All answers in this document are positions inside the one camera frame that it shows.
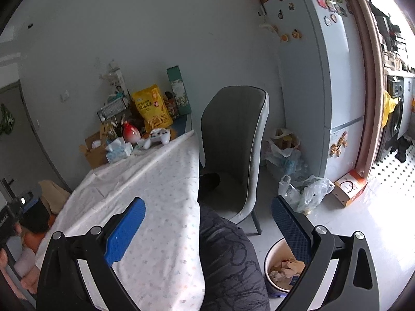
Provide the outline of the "person's left hand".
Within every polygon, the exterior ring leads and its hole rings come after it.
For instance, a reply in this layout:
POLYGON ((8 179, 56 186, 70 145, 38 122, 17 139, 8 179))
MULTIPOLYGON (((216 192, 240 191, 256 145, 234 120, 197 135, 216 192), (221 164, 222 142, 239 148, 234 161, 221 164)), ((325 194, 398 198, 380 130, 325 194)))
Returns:
POLYGON ((22 253, 16 260, 13 268, 20 277, 20 287, 13 282, 10 275, 7 273, 7 266, 9 264, 8 254, 4 248, 1 248, 1 273, 6 282, 11 287, 14 294, 22 300, 27 300, 23 291, 31 294, 37 293, 40 269, 36 266, 36 256, 28 247, 21 247, 22 253))

